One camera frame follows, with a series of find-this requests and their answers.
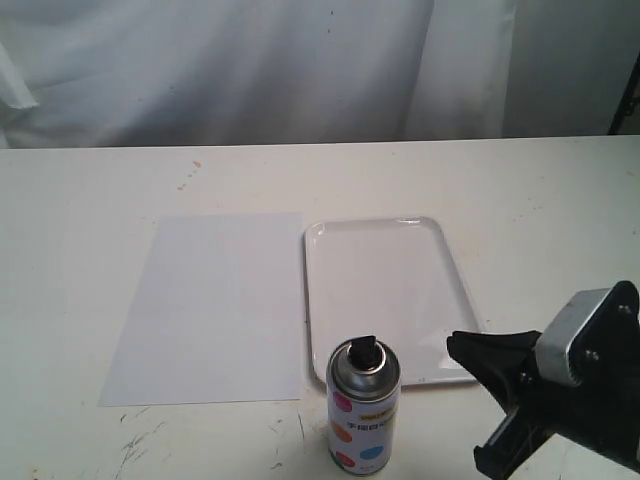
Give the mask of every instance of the blue dot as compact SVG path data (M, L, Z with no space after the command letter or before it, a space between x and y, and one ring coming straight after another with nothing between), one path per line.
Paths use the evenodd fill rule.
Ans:
M384 447L382 445L378 447L368 448L360 452L360 458L362 458L363 460L372 460L380 455L382 453L382 450L384 450Z

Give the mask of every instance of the spray paint can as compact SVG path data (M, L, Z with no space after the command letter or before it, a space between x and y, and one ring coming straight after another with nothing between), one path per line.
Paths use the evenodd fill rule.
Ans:
M329 451L338 466L371 475L389 461L400 364L374 336L341 344L327 366Z

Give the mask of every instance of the white tray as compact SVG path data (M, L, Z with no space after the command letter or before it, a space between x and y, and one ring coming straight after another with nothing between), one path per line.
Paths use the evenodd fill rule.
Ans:
M453 330L480 331L438 223L427 217L317 223L305 233L313 367L376 335L398 355L402 384L472 381L451 360Z

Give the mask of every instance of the white curtain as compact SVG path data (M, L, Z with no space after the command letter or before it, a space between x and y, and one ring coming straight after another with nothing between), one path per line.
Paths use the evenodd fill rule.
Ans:
M14 148L500 137L516 3L2 0L0 129Z

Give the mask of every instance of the table surface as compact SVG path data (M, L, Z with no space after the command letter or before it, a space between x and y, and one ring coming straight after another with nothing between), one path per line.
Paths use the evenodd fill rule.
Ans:
M428 215L488 329L512 332L640 284L638 205L640 137L0 151L0 478L352 478L310 378L300 401L97 407L162 216ZM376 478L483 478L472 449L502 417L478 385L406 390ZM559 437L513 478L560 477L636 478Z

